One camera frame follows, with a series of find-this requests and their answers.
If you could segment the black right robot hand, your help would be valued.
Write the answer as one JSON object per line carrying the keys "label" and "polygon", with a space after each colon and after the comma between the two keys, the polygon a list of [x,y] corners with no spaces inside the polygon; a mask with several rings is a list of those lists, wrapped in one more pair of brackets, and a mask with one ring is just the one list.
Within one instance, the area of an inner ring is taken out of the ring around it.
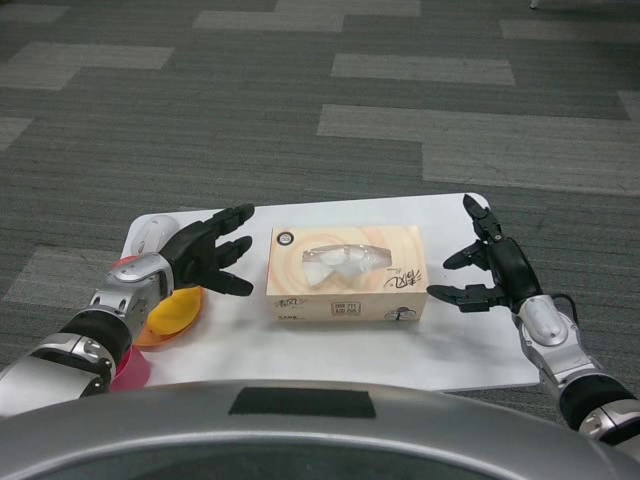
{"label": "black right robot hand", "polygon": [[468,194],[463,196],[463,207],[472,220],[477,240],[451,255],[443,267],[457,270],[474,265],[489,271],[494,285],[474,284],[462,289],[430,285],[428,294],[463,313],[485,312],[496,306],[517,312],[524,301],[543,293],[529,260],[518,243],[503,233],[490,208],[481,206]]}

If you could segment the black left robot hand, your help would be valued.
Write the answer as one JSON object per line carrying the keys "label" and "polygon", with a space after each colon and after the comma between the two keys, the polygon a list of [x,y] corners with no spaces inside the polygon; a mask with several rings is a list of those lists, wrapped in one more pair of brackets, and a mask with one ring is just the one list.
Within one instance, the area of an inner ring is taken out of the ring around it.
{"label": "black left robot hand", "polygon": [[253,204],[227,208],[177,232],[159,251],[171,266],[174,289],[199,286],[220,294],[249,296],[253,284],[227,272],[226,268],[251,248],[252,237],[244,236],[220,246],[216,241],[239,229],[254,213]]}

